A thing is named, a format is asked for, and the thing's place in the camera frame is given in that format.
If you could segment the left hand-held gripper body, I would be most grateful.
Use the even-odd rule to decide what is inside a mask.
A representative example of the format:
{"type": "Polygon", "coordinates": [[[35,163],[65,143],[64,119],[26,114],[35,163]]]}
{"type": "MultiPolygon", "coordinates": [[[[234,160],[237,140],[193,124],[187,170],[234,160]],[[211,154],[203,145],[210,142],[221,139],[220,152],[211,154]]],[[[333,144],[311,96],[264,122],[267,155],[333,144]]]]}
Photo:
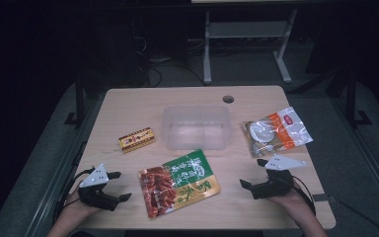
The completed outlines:
{"type": "Polygon", "coordinates": [[[88,206],[114,211],[119,204],[118,197],[107,195],[103,188],[109,182],[104,164],[95,168],[89,176],[79,184],[79,198],[88,206]]]}

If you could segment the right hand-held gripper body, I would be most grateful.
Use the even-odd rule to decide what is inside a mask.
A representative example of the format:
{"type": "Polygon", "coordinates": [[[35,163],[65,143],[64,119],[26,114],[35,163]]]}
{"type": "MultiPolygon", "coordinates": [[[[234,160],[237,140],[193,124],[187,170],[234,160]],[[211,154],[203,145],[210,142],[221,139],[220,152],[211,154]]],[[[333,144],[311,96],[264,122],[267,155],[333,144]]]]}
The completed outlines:
{"type": "Polygon", "coordinates": [[[306,166],[305,161],[282,155],[272,155],[267,161],[267,164],[263,167],[267,173],[267,181],[253,185],[250,188],[254,199],[285,196],[294,186],[290,169],[306,166]]]}

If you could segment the orange white snack pouch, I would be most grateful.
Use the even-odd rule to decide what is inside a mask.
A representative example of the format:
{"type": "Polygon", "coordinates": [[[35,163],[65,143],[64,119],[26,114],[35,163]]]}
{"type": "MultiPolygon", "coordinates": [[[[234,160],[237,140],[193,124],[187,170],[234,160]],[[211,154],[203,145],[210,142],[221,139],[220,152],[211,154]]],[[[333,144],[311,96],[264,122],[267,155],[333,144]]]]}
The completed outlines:
{"type": "Polygon", "coordinates": [[[244,121],[243,129],[251,155],[256,158],[313,141],[304,122],[292,107],[261,119],[244,121]]]}

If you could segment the green red snack packet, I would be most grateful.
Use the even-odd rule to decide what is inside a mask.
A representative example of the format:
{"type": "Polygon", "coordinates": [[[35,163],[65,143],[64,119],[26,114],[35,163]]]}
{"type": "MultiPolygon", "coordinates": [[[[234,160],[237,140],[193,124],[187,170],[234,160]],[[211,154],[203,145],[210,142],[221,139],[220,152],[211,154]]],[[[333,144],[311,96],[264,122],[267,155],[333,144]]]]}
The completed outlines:
{"type": "Polygon", "coordinates": [[[138,172],[149,218],[217,195],[221,187],[201,149],[138,172]]]}

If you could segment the clear plastic container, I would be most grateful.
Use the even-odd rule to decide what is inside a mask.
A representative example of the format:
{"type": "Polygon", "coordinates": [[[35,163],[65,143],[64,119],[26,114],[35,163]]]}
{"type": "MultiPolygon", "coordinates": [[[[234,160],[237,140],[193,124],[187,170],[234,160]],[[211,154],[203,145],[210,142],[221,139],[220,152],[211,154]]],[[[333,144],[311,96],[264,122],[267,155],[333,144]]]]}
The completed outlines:
{"type": "Polygon", "coordinates": [[[163,113],[161,134],[172,150],[222,150],[231,131],[224,106],[171,106],[163,113]]]}

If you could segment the person's right hand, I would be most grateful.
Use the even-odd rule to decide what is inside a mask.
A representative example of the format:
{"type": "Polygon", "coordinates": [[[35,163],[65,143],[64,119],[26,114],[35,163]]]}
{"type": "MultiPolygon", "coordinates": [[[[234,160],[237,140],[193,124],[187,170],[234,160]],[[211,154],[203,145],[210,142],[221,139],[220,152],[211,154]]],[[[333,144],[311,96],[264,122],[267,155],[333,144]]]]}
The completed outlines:
{"type": "Polygon", "coordinates": [[[290,217],[298,217],[309,209],[303,197],[294,190],[285,196],[269,197],[268,200],[280,205],[290,217]]]}

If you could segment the person's left hand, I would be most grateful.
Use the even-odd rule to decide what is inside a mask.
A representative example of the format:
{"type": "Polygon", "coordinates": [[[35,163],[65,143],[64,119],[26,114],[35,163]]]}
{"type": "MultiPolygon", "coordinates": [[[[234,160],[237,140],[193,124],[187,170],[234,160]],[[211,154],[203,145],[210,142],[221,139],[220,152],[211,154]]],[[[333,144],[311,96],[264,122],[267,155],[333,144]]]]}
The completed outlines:
{"type": "Polygon", "coordinates": [[[79,198],[78,191],[75,190],[67,197],[63,211],[71,217],[86,219],[89,216],[101,211],[101,209],[93,206],[88,206],[87,204],[83,203],[79,198]]]}

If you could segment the grey tape piece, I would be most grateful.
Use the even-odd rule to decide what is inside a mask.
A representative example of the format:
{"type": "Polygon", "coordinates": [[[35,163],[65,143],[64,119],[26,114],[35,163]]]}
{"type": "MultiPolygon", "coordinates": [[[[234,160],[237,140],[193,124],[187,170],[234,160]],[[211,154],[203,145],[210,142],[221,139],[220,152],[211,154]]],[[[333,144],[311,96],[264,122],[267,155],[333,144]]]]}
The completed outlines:
{"type": "Polygon", "coordinates": [[[327,194],[312,195],[312,197],[315,202],[317,201],[328,201],[330,203],[338,202],[338,200],[334,196],[327,195],[327,194]]]}

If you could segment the black metal stand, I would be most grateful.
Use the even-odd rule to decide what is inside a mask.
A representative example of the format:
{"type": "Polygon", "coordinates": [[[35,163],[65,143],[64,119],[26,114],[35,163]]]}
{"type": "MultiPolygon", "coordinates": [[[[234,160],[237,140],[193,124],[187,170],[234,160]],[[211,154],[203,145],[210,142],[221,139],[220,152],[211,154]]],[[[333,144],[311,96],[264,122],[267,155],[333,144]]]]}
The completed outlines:
{"type": "Polygon", "coordinates": [[[365,111],[358,111],[355,108],[356,97],[356,76],[353,69],[348,72],[346,82],[345,116],[348,123],[357,128],[359,125],[370,125],[372,121],[365,111]]]}
{"type": "Polygon", "coordinates": [[[69,113],[64,123],[79,127],[85,115],[84,86],[83,76],[81,74],[79,74],[75,80],[75,106],[76,111],[74,113],[69,113]]]}

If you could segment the white metal stand frame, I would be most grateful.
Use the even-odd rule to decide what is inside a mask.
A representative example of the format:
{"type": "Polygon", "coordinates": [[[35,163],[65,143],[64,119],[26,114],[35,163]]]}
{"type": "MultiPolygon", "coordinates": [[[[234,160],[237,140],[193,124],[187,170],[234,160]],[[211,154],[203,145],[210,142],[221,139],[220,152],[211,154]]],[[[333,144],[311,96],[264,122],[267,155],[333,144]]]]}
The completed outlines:
{"type": "Polygon", "coordinates": [[[278,50],[273,52],[274,61],[284,83],[289,84],[291,77],[284,62],[284,53],[288,45],[296,19],[297,10],[290,11],[286,21],[259,22],[213,22],[210,12],[205,13],[203,80],[206,84],[212,82],[210,63],[210,41],[220,39],[281,39],[278,50]]]}

